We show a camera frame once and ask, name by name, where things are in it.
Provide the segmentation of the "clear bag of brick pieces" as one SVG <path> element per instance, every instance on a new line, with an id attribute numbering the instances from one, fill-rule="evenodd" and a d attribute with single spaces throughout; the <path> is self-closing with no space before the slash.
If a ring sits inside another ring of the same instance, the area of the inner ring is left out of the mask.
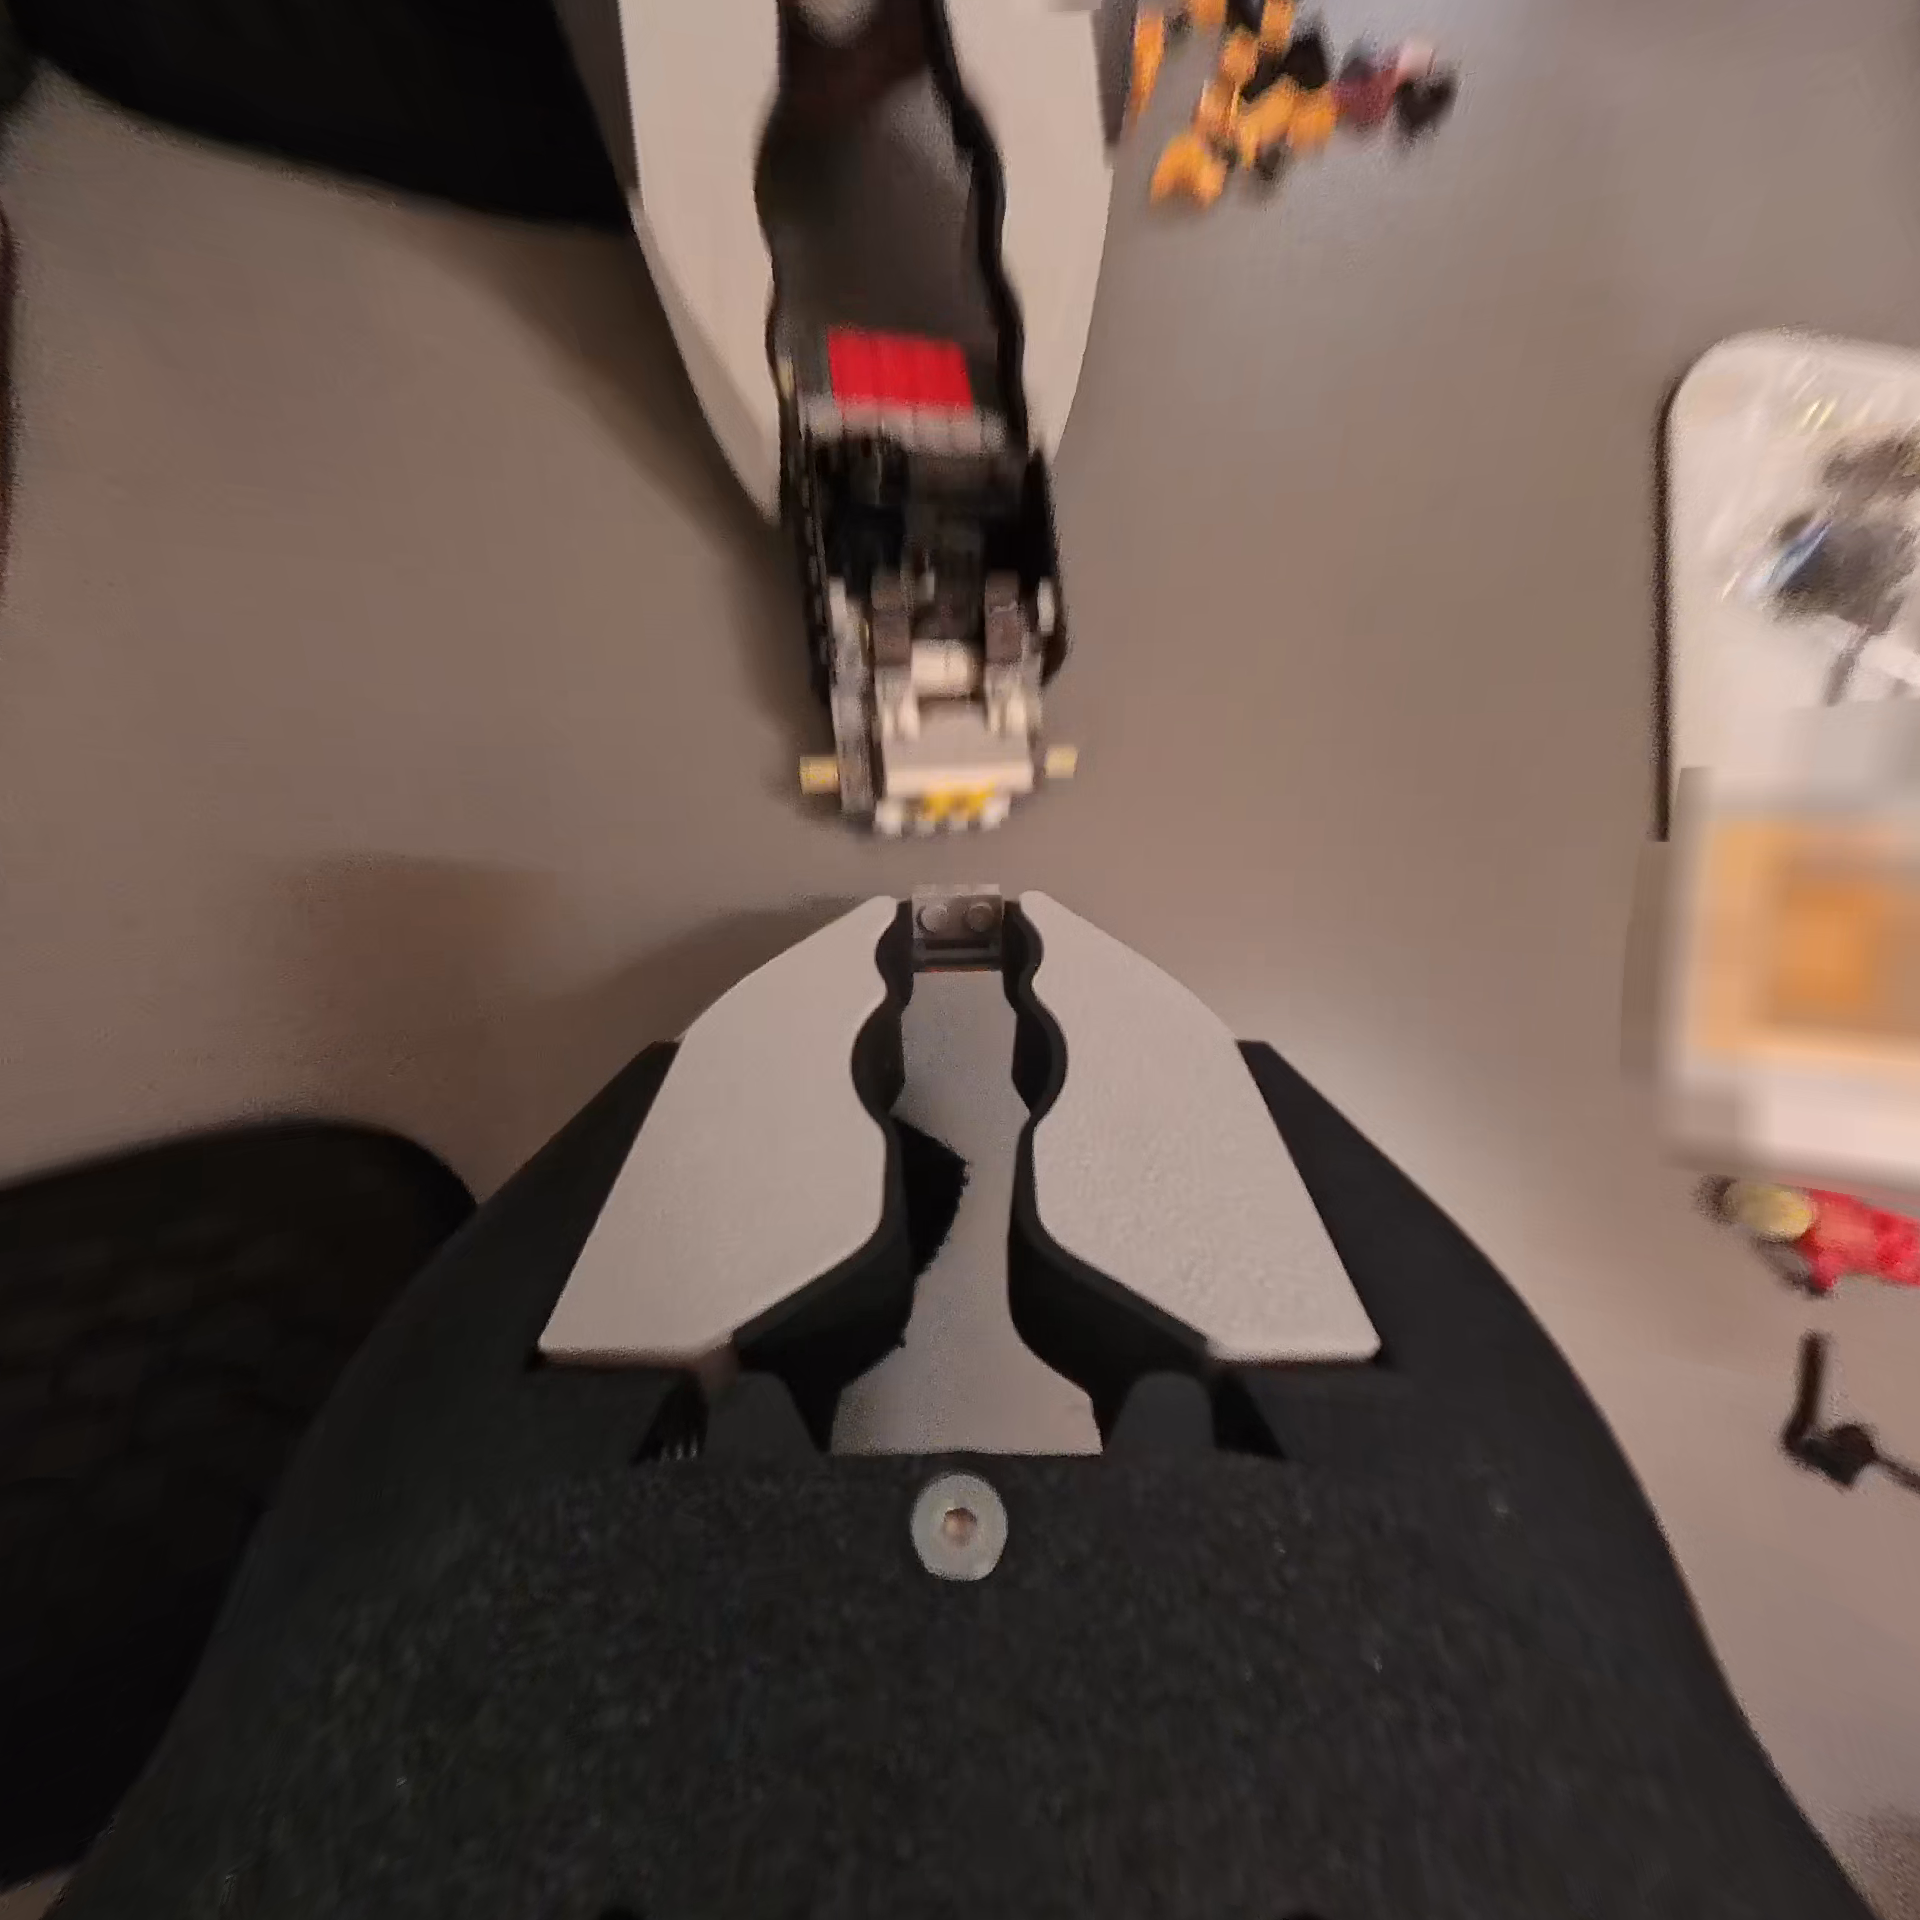
<path id="1" fill-rule="evenodd" d="M 1915 421 L 1852 435 L 1824 453 L 1803 497 L 1745 564 L 1739 595 L 1819 651 L 1818 706 L 1915 700 Z"/>

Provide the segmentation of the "small grey plate brick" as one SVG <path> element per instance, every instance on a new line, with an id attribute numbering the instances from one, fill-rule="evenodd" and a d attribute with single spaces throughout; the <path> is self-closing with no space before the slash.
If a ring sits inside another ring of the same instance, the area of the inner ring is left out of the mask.
<path id="1" fill-rule="evenodd" d="M 917 974 L 998 974 L 1005 898 L 992 885 L 929 885 L 908 900 Z"/>

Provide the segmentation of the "black toy brick vehicle model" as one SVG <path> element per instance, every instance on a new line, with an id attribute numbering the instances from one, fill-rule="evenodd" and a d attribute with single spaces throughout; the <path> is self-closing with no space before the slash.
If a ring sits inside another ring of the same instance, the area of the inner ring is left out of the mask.
<path id="1" fill-rule="evenodd" d="M 777 364 L 782 515 L 833 745 L 801 794 L 876 836 L 992 833 L 1077 753 L 1050 736 L 1068 656 L 1045 457 L 992 360 L 822 328 Z"/>

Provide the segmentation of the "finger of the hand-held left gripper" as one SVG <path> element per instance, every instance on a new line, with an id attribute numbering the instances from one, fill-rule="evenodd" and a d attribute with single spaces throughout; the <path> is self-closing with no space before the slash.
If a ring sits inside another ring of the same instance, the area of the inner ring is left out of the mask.
<path id="1" fill-rule="evenodd" d="M 1122 9 L 949 3 L 929 9 L 1003 396 L 1029 445 L 1061 450 L 1088 352 L 1114 204 Z"/>
<path id="2" fill-rule="evenodd" d="M 560 27 L 712 437 L 777 522 L 776 267 L 756 176 L 782 80 L 779 8 L 562 3 Z"/>

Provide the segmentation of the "black bar brick piece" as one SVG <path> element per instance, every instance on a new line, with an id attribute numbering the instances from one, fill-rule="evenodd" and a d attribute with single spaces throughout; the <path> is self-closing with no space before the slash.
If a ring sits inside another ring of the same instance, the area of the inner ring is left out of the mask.
<path id="1" fill-rule="evenodd" d="M 1805 1333 L 1797 1346 L 1793 1404 L 1780 1429 L 1780 1451 L 1793 1465 L 1842 1490 L 1881 1465 L 1881 1448 L 1862 1424 L 1824 1417 L 1832 1342 Z"/>

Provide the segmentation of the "white rounded tray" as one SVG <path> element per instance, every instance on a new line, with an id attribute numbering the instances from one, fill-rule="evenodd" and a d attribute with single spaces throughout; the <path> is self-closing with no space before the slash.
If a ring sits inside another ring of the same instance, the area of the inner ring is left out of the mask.
<path id="1" fill-rule="evenodd" d="M 1666 408 L 1636 1050 L 1702 1171 L 1915 1194 L 1915 700 L 1818 706 L 1819 651 L 1739 595 L 1818 460 L 1909 419 L 1915 350 L 1788 329 Z"/>

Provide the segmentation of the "red toy brick piece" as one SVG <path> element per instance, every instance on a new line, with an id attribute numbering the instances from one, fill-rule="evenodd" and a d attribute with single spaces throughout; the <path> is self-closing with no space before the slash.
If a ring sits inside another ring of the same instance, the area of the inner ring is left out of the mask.
<path id="1" fill-rule="evenodd" d="M 1808 1225 L 1793 1242 L 1816 1293 L 1846 1281 L 1917 1289 L 1917 1219 L 1852 1194 L 1803 1188 Z"/>

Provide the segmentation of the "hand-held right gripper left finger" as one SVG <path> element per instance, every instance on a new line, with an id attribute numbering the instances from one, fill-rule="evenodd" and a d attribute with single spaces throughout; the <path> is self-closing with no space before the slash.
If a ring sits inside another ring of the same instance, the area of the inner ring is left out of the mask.
<path id="1" fill-rule="evenodd" d="M 902 1344 L 970 1188 L 966 1160 L 896 1113 L 914 971 L 906 906 L 876 897 L 692 1020 L 541 1360 L 874 1370 Z"/>

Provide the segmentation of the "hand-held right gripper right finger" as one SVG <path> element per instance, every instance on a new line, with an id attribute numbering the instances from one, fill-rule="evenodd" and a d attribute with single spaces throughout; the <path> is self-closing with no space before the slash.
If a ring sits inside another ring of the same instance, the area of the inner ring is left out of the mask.
<path id="1" fill-rule="evenodd" d="M 1032 993 L 1066 1048 L 1032 1136 L 1045 1236 L 1229 1364 L 1368 1362 L 1381 1336 L 1232 1032 L 1046 893 Z"/>

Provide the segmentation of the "pile of orange black bricks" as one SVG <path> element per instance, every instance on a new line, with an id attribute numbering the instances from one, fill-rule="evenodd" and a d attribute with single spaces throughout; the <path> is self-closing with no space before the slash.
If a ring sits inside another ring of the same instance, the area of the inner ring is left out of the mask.
<path id="1" fill-rule="evenodd" d="M 1124 12 L 1122 128 L 1144 121 L 1168 62 L 1189 43 L 1208 73 L 1164 142 L 1147 197 L 1211 209 L 1234 182 L 1272 195 L 1334 146 L 1413 149 L 1445 125 L 1460 69 L 1422 38 L 1334 43 L 1317 4 L 1166 3 Z"/>

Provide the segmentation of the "grey desk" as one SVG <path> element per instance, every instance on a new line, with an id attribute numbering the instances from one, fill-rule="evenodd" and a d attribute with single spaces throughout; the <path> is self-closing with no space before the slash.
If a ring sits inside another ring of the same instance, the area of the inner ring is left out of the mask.
<path id="1" fill-rule="evenodd" d="M 1278 197 L 1126 142 L 1061 504 L 1084 760 L 1005 833 L 794 802 L 789 560 L 638 253 L 12 118 L 5 1173 L 336 1113 L 499 1187 L 917 874 L 1285 1051 L 1528 1293 L 1782 1777 L 1915 1916 L 1915 1498 L 1779 1451 L 1818 1321 L 1625 1076 L 1653 435 L 1716 339 L 1915 342 L 1915 4 L 1344 4 L 1464 101 Z"/>

